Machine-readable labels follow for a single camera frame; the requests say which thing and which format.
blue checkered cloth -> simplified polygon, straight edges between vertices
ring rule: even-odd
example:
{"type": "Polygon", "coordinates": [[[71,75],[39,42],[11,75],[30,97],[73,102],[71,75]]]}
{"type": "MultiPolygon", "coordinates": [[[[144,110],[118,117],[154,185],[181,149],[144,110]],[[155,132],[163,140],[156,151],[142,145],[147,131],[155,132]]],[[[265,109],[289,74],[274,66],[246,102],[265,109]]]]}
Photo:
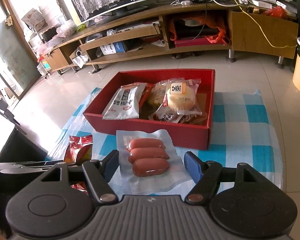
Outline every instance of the blue checkered cloth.
{"type": "MultiPolygon", "coordinates": [[[[48,153],[47,160],[63,160],[69,143],[69,135],[92,134],[93,159],[102,160],[109,152],[117,148],[115,135],[96,132],[83,115],[100,90],[95,88],[75,111],[64,126],[54,149],[48,153]]],[[[214,160],[224,167],[235,168],[237,163],[248,163],[277,187],[282,188],[282,156],[278,138],[259,91],[254,95],[215,92],[209,150],[181,147],[176,147],[176,150],[182,160],[186,151],[192,151],[201,160],[214,160]]],[[[232,186],[233,183],[222,183],[220,190],[232,186]]],[[[114,175],[111,187],[116,188],[117,191],[120,189],[119,171],[114,175]]]]}

glass door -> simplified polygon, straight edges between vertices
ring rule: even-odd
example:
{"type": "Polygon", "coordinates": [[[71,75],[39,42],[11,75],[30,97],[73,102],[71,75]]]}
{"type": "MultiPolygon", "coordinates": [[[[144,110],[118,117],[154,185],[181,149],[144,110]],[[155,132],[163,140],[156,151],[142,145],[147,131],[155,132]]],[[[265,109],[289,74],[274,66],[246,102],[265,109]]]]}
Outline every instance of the glass door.
{"type": "Polygon", "coordinates": [[[36,62],[18,40],[14,26],[6,24],[7,17],[0,0],[0,83],[6,86],[4,92],[9,98],[7,103],[11,104],[21,99],[40,74],[36,62]]]}

tv cabinet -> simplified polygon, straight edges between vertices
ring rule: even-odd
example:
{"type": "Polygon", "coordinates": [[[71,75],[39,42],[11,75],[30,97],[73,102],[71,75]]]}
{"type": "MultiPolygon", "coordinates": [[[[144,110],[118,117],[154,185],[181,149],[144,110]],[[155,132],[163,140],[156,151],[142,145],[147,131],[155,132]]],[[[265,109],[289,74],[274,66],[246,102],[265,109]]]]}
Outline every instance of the tv cabinet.
{"type": "MultiPolygon", "coordinates": [[[[165,54],[177,54],[189,51],[203,51],[203,50],[229,50],[228,61],[234,62],[234,52],[249,51],[258,52],[269,55],[279,56],[280,60],[283,57],[294,58],[295,48],[273,48],[266,41],[261,33],[258,25],[246,14],[242,13],[238,7],[226,8],[214,3],[207,5],[207,10],[225,10],[227,15],[228,36],[230,43],[228,45],[201,45],[201,46],[185,46],[175,47],[174,43],[170,41],[170,33],[168,30],[169,16],[172,14],[189,12],[189,11],[204,11],[205,4],[193,4],[188,6],[171,6],[161,5],[156,8],[151,8],[121,19],[103,24],[90,26],[74,35],[65,38],[65,40],[55,46],[53,49],[45,53],[44,58],[49,63],[52,71],[60,71],[65,68],[72,67],[76,69],[76,65],[72,64],[70,55],[80,47],[82,51],[86,51],[89,56],[89,61],[86,65],[93,65],[94,72],[100,70],[99,64],[113,63],[125,61],[136,58],[152,57],[165,54]],[[148,26],[139,29],[128,30],[121,33],[116,33],[111,36],[106,36],[101,39],[85,43],[87,36],[98,33],[104,30],[113,29],[123,24],[133,23],[138,20],[157,17],[160,26],[148,26]],[[99,58],[96,57],[96,50],[99,46],[113,43],[116,41],[124,41],[132,38],[140,38],[147,36],[160,35],[169,41],[165,47],[158,47],[152,44],[146,44],[142,49],[136,51],[128,51],[122,53],[115,53],[104,55],[99,58]]],[[[298,37],[298,24],[279,18],[269,17],[259,14],[250,14],[262,27],[269,41],[275,46],[283,47],[285,45],[295,46],[298,37]]]]}

red box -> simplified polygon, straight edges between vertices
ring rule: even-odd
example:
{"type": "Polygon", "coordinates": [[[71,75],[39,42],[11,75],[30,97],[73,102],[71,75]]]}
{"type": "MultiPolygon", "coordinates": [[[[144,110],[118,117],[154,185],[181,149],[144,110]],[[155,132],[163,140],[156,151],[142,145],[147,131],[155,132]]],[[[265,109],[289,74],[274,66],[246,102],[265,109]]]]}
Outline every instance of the red box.
{"type": "Polygon", "coordinates": [[[211,137],[214,84],[214,69],[161,69],[119,72],[101,90],[83,114],[92,127],[101,133],[116,135],[117,130],[152,133],[159,129],[165,129],[170,134],[174,146],[207,150],[211,137]],[[134,82],[157,83],[161,80],[178,77],[201,79],[198,93],[207,94],[205,112],[208,114],[208,118],[205,125],[168,123],[143,119],[102,120],[103,110],[117,89],[122,85],[134,82]]]}

vacuum-packed sausage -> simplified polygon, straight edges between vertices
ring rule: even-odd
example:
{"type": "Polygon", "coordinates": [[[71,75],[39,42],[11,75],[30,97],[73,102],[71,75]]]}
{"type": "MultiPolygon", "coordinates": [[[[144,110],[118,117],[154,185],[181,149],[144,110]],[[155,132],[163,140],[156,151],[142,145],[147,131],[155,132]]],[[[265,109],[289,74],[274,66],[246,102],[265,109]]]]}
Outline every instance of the vacuum-packed sausage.
{"type": "Polygon", "coordinates": [[[170,164],[165,159],[139,159],[132,165],[133,174],[138,177],[146,177],[163,174],[170,164]]]}
{"type": "Polygon", "coordinates": [[[138,159],[161,158],[169,159],[169,155],[161,148],[134,148],[130,151],[128,161],[134,163],[138,159]]]}
{"type": "Polygon", "coordinates": [[[152,138],[139,138],[139,139],[131,140],[127,149],[131,151],[132,149],[135,148],[150,148],[150,147],[156,147],[161,149],[165,148],[161,140],[152,139],[152,138]]]}

